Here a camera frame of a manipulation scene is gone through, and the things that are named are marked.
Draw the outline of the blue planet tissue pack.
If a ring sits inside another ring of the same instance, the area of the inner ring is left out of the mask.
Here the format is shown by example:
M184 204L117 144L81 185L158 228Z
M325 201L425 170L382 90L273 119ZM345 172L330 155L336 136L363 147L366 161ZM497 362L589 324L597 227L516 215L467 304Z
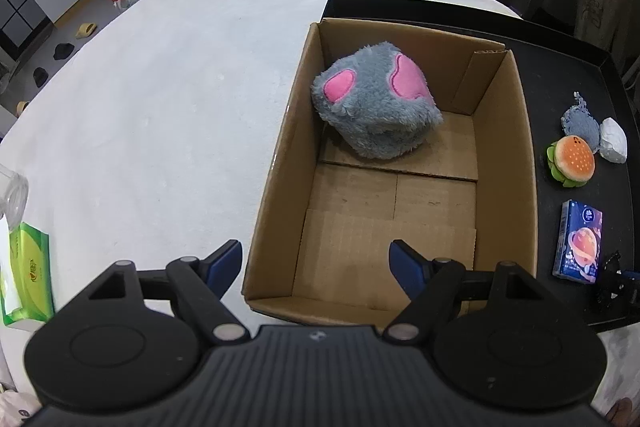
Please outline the blue planet tissue pack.
M576 283L593 284L601 254L603 213L569 199L563 202L552 275Z

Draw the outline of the brown cardboard box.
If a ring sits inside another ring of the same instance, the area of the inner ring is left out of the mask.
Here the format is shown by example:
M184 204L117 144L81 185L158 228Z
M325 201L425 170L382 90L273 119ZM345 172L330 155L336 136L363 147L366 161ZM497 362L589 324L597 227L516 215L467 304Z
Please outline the brown cardboard box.
M314 77L368 44L398 46L444 121L389 161L356 155L318 116ZM310 324L384 327L407 306L388 266L401 239L428 259L537 269L532 132L502 43L404 24L327 18L309 28L248 254L255 311Z

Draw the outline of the burger plush toy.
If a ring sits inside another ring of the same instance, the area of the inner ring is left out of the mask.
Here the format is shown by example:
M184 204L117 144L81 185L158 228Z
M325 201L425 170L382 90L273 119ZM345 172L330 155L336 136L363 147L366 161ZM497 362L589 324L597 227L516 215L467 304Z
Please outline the burger plush toy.
M588 143L578 135L567 135L547 147L551 176L562 187L584 186L596 171L596 161Z

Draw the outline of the grey knitted pouch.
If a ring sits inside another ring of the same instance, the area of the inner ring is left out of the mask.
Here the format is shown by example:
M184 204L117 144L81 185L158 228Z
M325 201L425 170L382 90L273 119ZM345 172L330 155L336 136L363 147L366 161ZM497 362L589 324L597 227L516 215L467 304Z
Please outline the grey knitted pouch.
M578 91L573 93L575 104L561 116L561 127L565 135L577 135L597 153L600 146L600 124L591 116L585 99Z

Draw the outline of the white soft ball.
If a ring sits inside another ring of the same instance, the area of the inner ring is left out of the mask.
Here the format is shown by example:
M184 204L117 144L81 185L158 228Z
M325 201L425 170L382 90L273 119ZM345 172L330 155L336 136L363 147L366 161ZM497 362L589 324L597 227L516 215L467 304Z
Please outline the white soft ball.
M600 124L600 155L613 164L625 164L627 160L627 138L624 130L611 118Z

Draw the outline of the green tissue pack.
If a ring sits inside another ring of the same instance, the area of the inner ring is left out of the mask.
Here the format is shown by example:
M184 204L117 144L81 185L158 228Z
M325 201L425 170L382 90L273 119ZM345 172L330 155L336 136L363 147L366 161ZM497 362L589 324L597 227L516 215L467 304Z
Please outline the green tissue pack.
M1 315L10 329L35 332L55 312L49 236L26 222L1 220Z

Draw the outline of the grey pink plush toy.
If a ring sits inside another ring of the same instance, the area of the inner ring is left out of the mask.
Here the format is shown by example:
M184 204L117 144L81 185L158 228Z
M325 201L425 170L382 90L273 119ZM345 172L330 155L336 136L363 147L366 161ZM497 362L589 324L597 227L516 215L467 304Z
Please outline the grey pink plush toy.
M310 92L320 118L364 158L409 153L444 122L420 67L387 41L335 61Z

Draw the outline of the clear plastic bottle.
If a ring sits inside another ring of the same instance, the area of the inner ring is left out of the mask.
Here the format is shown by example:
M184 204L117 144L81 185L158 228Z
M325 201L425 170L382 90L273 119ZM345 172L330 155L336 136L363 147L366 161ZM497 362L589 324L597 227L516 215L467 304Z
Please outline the clear plastic bottle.
M28 182L19 173L0 165L1 216L12 231L23 220L28 197Z

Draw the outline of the black tray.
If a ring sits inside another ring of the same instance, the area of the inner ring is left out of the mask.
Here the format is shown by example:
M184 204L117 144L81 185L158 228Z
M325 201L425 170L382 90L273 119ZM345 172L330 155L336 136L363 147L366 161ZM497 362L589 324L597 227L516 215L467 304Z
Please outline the black tray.
M532 129L537 176L537 277L555 297L598 333L639 321L639 114L612 57L554 29L469 6L426 0L328 0L326 17L376 20L451 31L504 44L513 52ZM618 124L627 141L621 164L596 159L583 187L553 179L550 145L567 134L597 141L605 121ZM602 213L597 227L601 260L596 283L552 273L561 210L567 200Z

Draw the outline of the yellow slipper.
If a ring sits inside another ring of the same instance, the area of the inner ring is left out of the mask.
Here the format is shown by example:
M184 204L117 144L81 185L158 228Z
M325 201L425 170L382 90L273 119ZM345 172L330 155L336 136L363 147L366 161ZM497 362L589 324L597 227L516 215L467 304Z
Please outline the yellow slipper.
M83 23L78 27L75 38L78 40L87 39L91 37L97 29L98 25L96 23Z

